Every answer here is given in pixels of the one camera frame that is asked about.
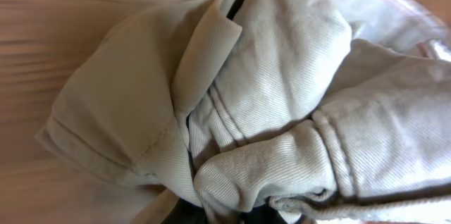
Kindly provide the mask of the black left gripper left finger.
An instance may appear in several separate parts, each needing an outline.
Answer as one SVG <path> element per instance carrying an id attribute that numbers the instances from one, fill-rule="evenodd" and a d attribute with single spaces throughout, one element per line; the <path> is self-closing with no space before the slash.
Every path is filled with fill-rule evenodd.
<path id="1" fill-rule="evenodd" d="M 179 199 L 173 210 L 161 224 L 207 224 L 208 220 L 203 208 L 195 206 L 184 199 Z"/>

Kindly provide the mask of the beige cargo shorts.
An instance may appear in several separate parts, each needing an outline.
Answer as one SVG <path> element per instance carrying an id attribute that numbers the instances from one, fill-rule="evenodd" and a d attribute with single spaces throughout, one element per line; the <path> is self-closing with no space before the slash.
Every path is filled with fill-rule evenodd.
<path id="1" fill-rule="evenodd" d="M 359 36 L 334 0 L 193 0 L 117 25 L 37 133 L 210 223 L 450 222 L 450 48 Z"/>

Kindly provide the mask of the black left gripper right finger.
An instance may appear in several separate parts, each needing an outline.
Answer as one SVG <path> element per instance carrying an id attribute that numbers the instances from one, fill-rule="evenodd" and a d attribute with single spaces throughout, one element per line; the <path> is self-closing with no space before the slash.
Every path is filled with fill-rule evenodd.
<path id="1" fill-rule="evenodd" d="M 243 224 L 287 224 L 280 214 L 269 205 L 264 204 L 253 208 L 249 213 L 242 214 Z"/>

